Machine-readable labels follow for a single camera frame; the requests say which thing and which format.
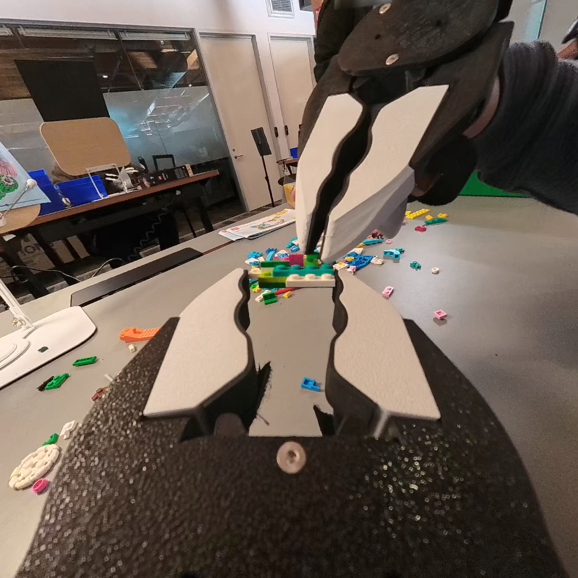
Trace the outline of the person's right forearm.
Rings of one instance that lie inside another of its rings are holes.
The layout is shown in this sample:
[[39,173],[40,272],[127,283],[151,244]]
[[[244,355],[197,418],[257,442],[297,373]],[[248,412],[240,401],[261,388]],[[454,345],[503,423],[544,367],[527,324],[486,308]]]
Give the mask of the person's right forearm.
[[473,139],[481,181],[577,215],[577,62],[516,43],[498,77],[495,116]]

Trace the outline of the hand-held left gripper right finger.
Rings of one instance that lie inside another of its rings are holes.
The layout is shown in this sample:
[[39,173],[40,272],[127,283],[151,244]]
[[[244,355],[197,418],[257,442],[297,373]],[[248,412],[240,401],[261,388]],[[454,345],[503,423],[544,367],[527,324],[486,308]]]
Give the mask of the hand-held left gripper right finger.
[[394,418],[439,421],[440,410],[402,316],[359,278],[337,273],[326,399],[332,433],[387,438]]

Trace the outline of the open instruction booklet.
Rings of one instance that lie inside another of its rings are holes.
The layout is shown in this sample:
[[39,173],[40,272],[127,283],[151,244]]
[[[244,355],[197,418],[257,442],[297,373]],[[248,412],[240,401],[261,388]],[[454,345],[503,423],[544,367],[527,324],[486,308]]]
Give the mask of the open instruction booklet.
[[1,212],[49,203],[48,196],[1,143]]

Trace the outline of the white door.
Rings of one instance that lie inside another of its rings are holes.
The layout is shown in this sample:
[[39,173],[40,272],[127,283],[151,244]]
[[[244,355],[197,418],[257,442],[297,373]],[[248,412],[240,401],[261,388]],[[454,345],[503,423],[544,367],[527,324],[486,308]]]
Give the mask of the white door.
[[290,156],[298,147],[303,112],[315,80],[313,41],[309,37],[269,36],[273,70],[283,118],[283,134]]
[[252,36],[199,33],[199,47],[247,210],[271,203],[251,130],[268,124]]

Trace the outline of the white round lego plate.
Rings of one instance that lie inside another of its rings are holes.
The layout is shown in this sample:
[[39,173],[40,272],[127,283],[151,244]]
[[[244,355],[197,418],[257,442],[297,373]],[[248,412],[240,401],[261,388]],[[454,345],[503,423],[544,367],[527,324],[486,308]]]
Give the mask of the white round lego plate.
[[57,444],[47,444],[28,454],[12,471],[9,487],[22,490],[31,487],[49,473],[59,459],[61,448]]

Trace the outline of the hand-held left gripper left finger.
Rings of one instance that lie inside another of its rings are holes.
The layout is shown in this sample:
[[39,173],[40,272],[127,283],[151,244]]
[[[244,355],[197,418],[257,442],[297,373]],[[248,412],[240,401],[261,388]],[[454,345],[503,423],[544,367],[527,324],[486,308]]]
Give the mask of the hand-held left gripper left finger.
[[248,271],[237,268],[181,312],[143,421],[183,418],[181,440],[249,436],[271,377],[248,334],[250,293]]

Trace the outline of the white robot hands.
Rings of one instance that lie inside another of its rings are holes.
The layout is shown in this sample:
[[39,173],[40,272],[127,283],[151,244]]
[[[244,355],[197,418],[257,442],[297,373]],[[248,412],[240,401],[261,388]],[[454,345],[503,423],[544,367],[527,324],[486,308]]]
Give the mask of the white robot hands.
[[117,173],[106,172],[105,180],[112,183],[119,191],[131,191],[137,188],[140,171],[132,166],[123,167]]

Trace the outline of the black music stand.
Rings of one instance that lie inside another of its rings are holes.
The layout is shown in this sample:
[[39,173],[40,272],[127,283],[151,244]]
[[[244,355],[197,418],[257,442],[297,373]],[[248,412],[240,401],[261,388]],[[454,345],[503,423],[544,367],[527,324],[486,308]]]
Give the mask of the black music stand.
[[271,201],[271,206],[275,207],[275,200],[273,198],[271,182],[270,182],[269,175],[268,175],[268,169],[267,169],[266,163],[265,163],[265,157],[270,156],[272,154],[271,148],[269,147],[269,143],[268,143],[268,140],[266,138],[263,127],[258,127],[258,128],[252,129],[251,135],[253,137],[253,141],[255,142],[257,152],[261,158],[261,162],[263,165],[265,182],[266,182],[266,186],[268,189],[269,198]]

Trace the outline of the multicolour lego build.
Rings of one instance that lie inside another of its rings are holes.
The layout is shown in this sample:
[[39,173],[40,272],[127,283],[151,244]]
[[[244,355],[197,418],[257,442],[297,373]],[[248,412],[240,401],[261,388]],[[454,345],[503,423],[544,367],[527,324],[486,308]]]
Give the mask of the multicolour lego build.
[[323,264],[316,254],[288,254],[282,258],[253,261],[250,264],[250,283],[263,290],[296,288],[334,288],[335,271]]

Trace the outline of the pile of lego pieces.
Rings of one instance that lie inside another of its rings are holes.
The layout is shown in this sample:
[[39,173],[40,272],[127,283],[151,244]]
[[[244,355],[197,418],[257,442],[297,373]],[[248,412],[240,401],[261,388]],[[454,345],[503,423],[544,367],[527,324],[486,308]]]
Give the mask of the pile of lego pieces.
[[[301,246],[298,242],[297,237],[292,238],[291,242],[286,245],[283,251],[278,251],[276,249],[267,249],[267,257],[263,257],[260,252],[252,252],[248,254],[249,260],[247,263],[250,265],[251,262],[260,260],[270,260],[272,258],[282,258],[288,254],[300,253],[304,255],[316,254],[317,258],[323,264],[330,264],[333,266],[334,271],[346,271],[350,273],[355,273],[373,264],[376,266],[383,265],[386,261],[390,260],[392,263],[398,263],[401,256],[404,255],[404,248],[394,247],[391,245],[392,240],[386,239],[380,234],[380,231],[375,230],[373,233],[364,239],[356,248],[347,252],[342,259],[335,262],[324,263],[321,259],[321,248],[322,242],[318,242],[315,249],[311,253],[304,253],[301,251]],[[286,297],[292,294],[296,289],[280,289],[280,290],[263,290],[256,283],[250,283],[249,280],[249,291],[250,293],[257,293],[257,302],[265,301],[275,302],[278,295],[284,294]]]

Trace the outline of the closed instruction booklet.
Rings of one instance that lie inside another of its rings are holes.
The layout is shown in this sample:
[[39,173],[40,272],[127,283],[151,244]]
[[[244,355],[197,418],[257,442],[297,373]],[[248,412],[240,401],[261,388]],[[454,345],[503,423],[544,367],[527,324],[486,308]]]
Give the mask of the closed instruction booklet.
[[261,219],[223,229],[219,231],[219,235],[234,242],[252,240],[293,224],[295,216],[294,209],[283,209]]

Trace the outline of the person's right hand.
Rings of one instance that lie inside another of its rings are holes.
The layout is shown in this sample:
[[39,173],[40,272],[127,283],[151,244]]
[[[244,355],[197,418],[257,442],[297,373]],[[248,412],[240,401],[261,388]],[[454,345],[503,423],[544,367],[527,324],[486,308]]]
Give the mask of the person's right hand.
[[475,122],[464,132],[464,136],[473,139],[484,131],[492,121],[499,105],[501,96],[501,82],[499,77],[494,80],[491,92],[485,101],[484,107],[475,119]]

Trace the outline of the scattered green brown lego bits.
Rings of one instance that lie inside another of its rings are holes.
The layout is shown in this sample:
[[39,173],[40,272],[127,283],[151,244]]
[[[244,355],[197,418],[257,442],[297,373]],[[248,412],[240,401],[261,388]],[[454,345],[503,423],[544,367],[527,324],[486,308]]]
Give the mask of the scattered green brown lego bits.
[[[72,367],[73,368],[79,368],[79,367],[84,367],[84,366],[88,366],[88,365],[94,365],[98,360],[97,356],[90,356],[90,357],[82,357],[82,358],[78,358],[76,360],[74,360]],[[65,372],[65,373],[61,373],[61,374],[56,374],[54,376],[49,377],[48,379],[46,379],[45,381],[43,381],[42,383],[40,383],[39,386],[37,386],[37,391],[39,392],[45,392],[45,391],[54,391],[57,390],[59,388],[61,388],[61,386],[70,378],[70,373],[69,372]],[[76,420],[72,420],[69,422],[64,423],[64,425],[62,426],[62,429],[60,431],[60,433],[56,434],[52,434],[51,437],[49,438],[48,441],[46,441],[43,446],[47,446],[49,444],[56,444],[56,442],[58,440],[67,440],[71,437],[72,433],[75,431],[76,429],[76,425],[77,422]]]

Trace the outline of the blue plastic bin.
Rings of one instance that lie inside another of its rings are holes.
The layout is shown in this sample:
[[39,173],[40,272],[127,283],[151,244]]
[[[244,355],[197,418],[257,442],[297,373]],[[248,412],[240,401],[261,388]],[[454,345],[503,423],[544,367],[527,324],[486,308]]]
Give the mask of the blue plastic bin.
[[38,187],[49,199],[49,202],[40,205],[39,216],[59,212],[67,208],[60,189],[52,183],[45,170],[32,170],[28,174],[36,181]]
[[107,197],[104,183],[98,174],[61,182],[57,187],[73,206],[89,204]]

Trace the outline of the orange brick separator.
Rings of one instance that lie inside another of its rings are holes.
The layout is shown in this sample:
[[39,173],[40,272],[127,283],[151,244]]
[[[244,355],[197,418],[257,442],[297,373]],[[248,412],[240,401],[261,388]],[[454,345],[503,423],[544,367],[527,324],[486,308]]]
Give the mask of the orange brick separator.
[[149,341],[160,331],[160,328],[126,327],[119,333],[119,340],[130,344]]

